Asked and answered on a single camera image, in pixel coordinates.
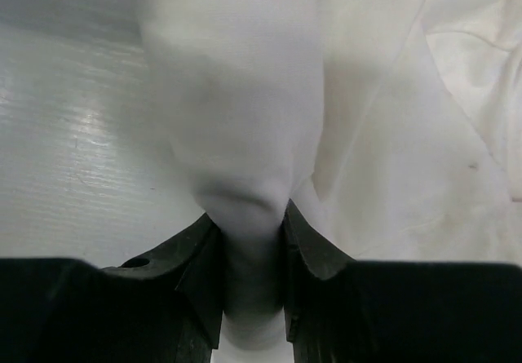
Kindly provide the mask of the white t shirt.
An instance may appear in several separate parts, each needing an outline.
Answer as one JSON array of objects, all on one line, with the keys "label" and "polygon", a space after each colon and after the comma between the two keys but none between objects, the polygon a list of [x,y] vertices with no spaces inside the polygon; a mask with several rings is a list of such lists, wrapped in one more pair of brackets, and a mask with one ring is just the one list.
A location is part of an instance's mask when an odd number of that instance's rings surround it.
[{"label": "white t shirt", "polygon": [[288,201],[361,259],[521,261],[521,0],[137,0],[159,121],[224,231],[215,362],[289,362]]}]

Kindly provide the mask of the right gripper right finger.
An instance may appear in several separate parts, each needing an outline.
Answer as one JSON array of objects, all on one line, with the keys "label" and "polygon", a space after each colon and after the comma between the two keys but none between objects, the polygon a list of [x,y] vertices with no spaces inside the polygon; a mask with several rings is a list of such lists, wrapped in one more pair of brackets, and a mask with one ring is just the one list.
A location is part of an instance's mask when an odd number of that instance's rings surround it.
[{"label": "right gripper right finger", "polygon": [[285,332],[292,344],[310,318],[343,313],[353,292],[343,271],[353,259],[323,237],[291,201],[282,224],[285,249]]}]

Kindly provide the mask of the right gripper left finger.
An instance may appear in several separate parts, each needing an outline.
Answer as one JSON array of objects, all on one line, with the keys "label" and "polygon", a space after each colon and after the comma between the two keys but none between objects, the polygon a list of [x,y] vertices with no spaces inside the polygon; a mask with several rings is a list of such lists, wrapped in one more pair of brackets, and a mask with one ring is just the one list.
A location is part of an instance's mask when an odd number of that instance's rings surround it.
[{"label": "right gripper left finger", "polygon": [[208,215],[159,246],[105,268],[110,275],[173,285],[188,301],[212,349],[219,346],[223,315],[223,247],[219,228]]}]

